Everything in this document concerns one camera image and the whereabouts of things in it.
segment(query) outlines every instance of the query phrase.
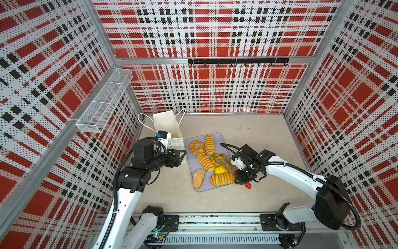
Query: plaid wall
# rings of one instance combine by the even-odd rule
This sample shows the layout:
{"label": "plaid wall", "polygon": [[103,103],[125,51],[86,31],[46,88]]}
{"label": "plaid wall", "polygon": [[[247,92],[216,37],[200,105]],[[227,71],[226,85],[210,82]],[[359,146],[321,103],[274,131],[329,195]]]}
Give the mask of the plaid wall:
{"label": "plaid wall", "polygon": [[282,113],[306,64],[127,65],[133,90],[145,113]]}
{"label": "plaid wall", "polygon": [[313,55],[340,0],[93,2],[129,58]]}
{"label": "plaid wall", "polygon": [[287,117],[312,170],[345,183],[359,248],[398,246],[397,12],[396,1],[356,1]]}
{"label": "plaid wall", "polygon": [[[80,0],[0,1],[0,208],[110,68]],[[124,96],[102,134],[77,133],[0,248],[83,248],[137,125]]]}

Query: tray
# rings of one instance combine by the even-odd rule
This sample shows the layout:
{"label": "tray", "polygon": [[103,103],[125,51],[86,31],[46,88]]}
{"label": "tray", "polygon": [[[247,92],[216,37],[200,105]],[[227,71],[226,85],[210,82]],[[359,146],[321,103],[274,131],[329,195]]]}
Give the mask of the tray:
{"label": "tray", "polygon": [[[224,156],[228,159],[228,161],[231,160],[231,157],[229,156],[229,152],[226,148],[224,148],[223,146],[220,145],[220,143],[225,143],[224,138],[222,137],[221,133],[212,133],[212,134],[207,134],[207,135],[203,135],[203,136],[198,136],[198,137],[191,137],[185,140],[185,148],[187,149],[187,156],[188,157],[188,162],[189,162],[189,169],[191,171],[191,177],[193,176],[193,174],[195,173],[196,170],[198,169],[203,169],[202,165],[200,165],[199,161],[196,159],[196,155],[192,154],[189,151],[189,145],[193,142],[193,141],[200,141],[203,144],[205,144],[205,137],[211,135],[214,137],[214,143],[216,145],[216,153],[217,154],[224,154]],[[200,187],[200,189],[195,189],[197,192],[203,192],[203,191],[207,191],[213,188],[220,188],[220,187],[214,187],[211,182],[210,182],[210,177],[213,176],[213,172],[206,172],[205,173],[205,179],[203,180],[203,184]]]}

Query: white rope handle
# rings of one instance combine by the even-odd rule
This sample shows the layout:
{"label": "white rope handle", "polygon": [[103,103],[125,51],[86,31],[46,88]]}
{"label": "white rope handle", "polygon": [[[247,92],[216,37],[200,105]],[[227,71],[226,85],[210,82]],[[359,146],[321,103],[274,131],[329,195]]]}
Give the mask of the white rope handle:
{"label": "white rope handle", "polygon": [[182,114],[181,119],[180,119],[179,122],[178,122],[178,126],[179,126],[179,124],[181,123],[181,120],[182,120],[182,118],[184,117],[184,115],[185,115],[185,113],[186,113],[186,111],[187,111],[187,108],[182,108],[181,111],[179,111],[179,112],[176,114],[176,119],[177,119],[177,115],[180,114],[180,112],[182,112],[182,111],[184,111],[184,113]]}
{"label": "white rope handle", "polygon": [[140,113],[140,114],[137,115],[138,122],[140,122],[140,123],[141,123],[143,126],[145,126],[146,128],[149,128],[149,129],[153,130],[155,133],[157,133],[154,129],[152,129],[151,127],[145,125],[145,124],[140,120],[140,115],[141,115],[141,114],[144,115],[144,116],[146,116],[146,117],[148,117],[150,120],[152,120],[153,124],[155,124],[155,121],[153,121],[153,119],[150,118],[150,116],[146,115],[145,113]]}

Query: white mesh basket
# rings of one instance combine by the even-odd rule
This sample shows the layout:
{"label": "white mesh basket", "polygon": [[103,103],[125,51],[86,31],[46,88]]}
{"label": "white mesh basket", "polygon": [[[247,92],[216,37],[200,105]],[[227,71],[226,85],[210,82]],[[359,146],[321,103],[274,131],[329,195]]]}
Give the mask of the white mesh basket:
{"label": "white mesh basket", "polygon": [[76,123],[81,132],[101,133],[131,82],[131,70],[116,69]]}

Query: metal tongs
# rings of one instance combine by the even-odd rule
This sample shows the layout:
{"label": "metal tongs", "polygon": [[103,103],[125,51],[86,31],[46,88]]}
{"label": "metal tongs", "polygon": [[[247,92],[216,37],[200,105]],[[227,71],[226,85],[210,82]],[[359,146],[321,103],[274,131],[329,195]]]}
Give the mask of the metal tongs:
{"label": "metal tongs", "polygon": [[[232,163],[226,161],[226,160],[224,159],[225,156],[224,156],[223,154],[220,154],[220,156],[223,158],[223,161],[225,161],[225,163],[226,163],[227,165],[225,165],[223,162],[221,162],[220,159],[219,159],[218,157],[214,156],[214,154],[211,155],[211,156],[212,156],[212,158],[214,159],[214,161],[215,161],[216,163],[218,163],[219,165],[223,166],[226,170],[228,170],[229,173],[231,173],[233,176],[235,176],[235,171],[236,171],[235,165],[233,165]],[[247,183],[245,183],[245,187],[248,188],[248,189],[251,189],[251,188],[252,188],[252,185],[250,184],[250,182],[247,182]]]}

